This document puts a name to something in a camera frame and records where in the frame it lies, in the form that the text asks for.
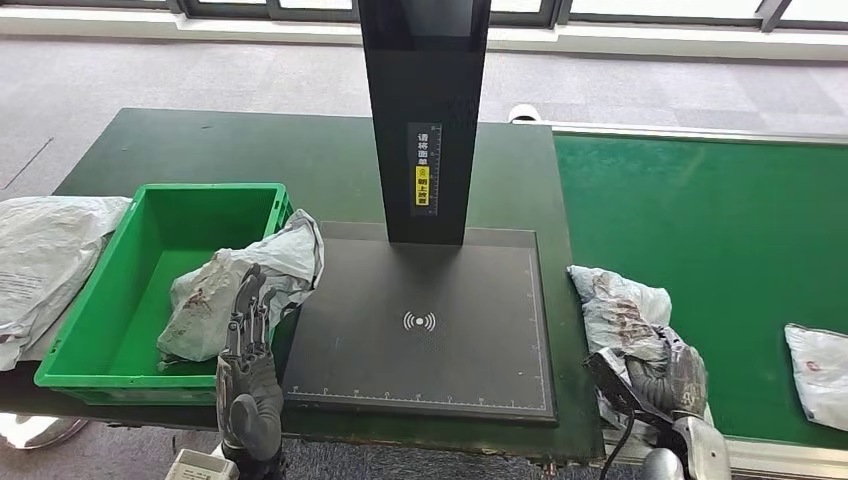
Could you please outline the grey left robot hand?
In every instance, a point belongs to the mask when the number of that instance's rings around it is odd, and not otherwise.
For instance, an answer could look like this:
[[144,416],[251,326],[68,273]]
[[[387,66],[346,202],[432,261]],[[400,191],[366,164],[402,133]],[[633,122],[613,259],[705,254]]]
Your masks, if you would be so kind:
[[232,460],[268,462],[281,447],[283,393],[272,352],[266,275],[252,264],[242,277],[217,357],[216,412],[222,449]]

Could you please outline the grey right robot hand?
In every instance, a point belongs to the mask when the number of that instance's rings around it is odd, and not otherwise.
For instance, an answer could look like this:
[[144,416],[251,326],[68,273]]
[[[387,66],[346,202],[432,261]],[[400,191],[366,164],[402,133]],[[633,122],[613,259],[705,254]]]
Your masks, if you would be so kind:
[[630,383],[659,410],[703,419],[707,407],[707,370],[699,351],[670,327],[655,326],[664,357],[657,366],[625,357]]

